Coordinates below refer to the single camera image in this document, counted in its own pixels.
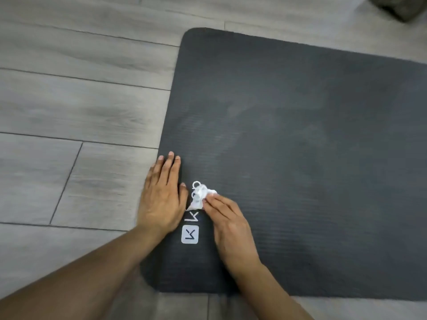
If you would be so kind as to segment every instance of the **right hand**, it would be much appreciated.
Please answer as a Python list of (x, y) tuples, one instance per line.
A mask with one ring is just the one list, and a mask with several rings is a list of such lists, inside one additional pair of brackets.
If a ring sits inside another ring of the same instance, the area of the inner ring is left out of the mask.
[(220, 257), (232, 277), (250, 276), (262, 266), (248, 221), (236, 202), (219, 194), (203, 200), (213, 221), (213, 234)]

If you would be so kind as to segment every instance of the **black yoga mat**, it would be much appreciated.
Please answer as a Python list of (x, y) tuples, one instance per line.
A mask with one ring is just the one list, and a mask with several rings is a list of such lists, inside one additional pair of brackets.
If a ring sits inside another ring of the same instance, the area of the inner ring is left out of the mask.
[[(291, 295), (424, 300), (426, 140), (426, 65), (196, 28), (182, 39), (159, 153), (182, 156), (188, 186), (239, 204)], [(142, 274), (164, 292), (235, 292), (211, 221), (196, 219)], [(198, 242), (182, 243), (195, 228)]]

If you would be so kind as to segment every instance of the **wooden floor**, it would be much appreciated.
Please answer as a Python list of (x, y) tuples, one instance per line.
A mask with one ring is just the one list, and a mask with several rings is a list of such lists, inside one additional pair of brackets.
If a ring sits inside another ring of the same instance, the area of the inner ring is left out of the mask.
[[(0, 21), (0, 297), (131, 229), (188, 29), (427, 63), (427, 17), (404, 25), (366, 0), (0, 0)], [(299, 301), (316, 319), (427, 314)], [(156, 294), (135, 273), (107, 318), (252, 316), (240, 298)]]

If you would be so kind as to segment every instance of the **finger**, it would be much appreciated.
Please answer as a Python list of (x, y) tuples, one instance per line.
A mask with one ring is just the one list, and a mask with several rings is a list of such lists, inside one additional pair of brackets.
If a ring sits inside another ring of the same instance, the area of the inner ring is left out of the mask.
[(151, 175), (150, 184), (157, 184), (159, 177), (160, 177), (161, 167), (163, 166), (163, 160), (164, 160), (163, 155), (160, 155), (156, 161), (156, 164), (154, 165), (153, 174)]
[(179, 168), (181, 166), (181, 157), (175, 157), (172, 167), (170, 168), (168, 185), (176, 186), (178, 184)]
[(149, 188), (149, 186), (150, 186), (151, 177), (152, 177), (152, 175), (153, 175), (153, 170), (154, 170), (154, 166), (155, 166), (155, 165), (156, 165), (156, 163), (154, 163), (154, 164), (150, 167), (150, 169), (149, 169), (149, 171), (148, 171), (147, 177), (145, 178), (144, 190), (148, 189), (148, 188)]
[(207, 200), (203, 200), (203, 209), (206, 214), (211, 218), (214, 224), (220, 224), (222, 221), (227, 220), (217, 209), (215, 209)]
[(188, 189), (184, 183), (179, 185), (179, 211), (184, 214), (187, 205)]
[(240, 210), (236, 202), (219, 194), (214, 194), (213, 197), (218, 201), (221, 201), (223, 204), (226, 204), (230, 208), (230, 210), (232, 210), (236, 215), (240, 215), (243, 217), (242, 210)]
[(214, 196), (208, 195), (206, 197), (206, 201), (209, 202), (209, 204), (215, 209), (217, 209), (224, 217), (228, 219), (233, 219), (234, 217), (236, 217), (234, 212), (230, 210), (230, 208), (226, 204), (217, 200)]
[(167, 180), (169, 178), (170, 167), (172, 166), (174, 155), (175, 154), (173, 153), (173, 151), (169, 152), (169, 154), (167, 156), (167, 160), (164, 162), (163, 167), (161, 169), (158, 183), (164, 184), (164, 185), (167, 184)]

